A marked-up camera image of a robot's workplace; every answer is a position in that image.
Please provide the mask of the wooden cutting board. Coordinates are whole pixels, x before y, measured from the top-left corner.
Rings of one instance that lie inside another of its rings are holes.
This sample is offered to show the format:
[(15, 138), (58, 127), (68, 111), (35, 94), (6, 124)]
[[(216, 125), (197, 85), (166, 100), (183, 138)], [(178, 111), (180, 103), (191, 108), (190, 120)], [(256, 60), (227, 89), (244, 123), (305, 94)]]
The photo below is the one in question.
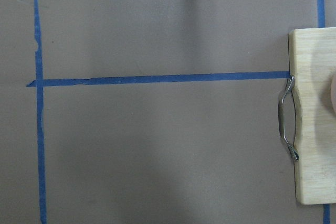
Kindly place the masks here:
[(335, 28), (293, 30), (289, 36), (290, 73), (296, 132), (296, 199), (304, 205), (335, 203)]

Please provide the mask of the green bowl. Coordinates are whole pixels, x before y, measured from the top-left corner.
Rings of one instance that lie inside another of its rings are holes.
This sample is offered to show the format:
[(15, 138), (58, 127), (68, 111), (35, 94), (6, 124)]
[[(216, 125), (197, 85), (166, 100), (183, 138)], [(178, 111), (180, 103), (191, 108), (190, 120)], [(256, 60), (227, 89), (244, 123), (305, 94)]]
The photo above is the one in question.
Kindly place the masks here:
[(330, 83), (330, 102), (333, 113), (336, 114), (336, 73), (334, 72), (331, 77)]

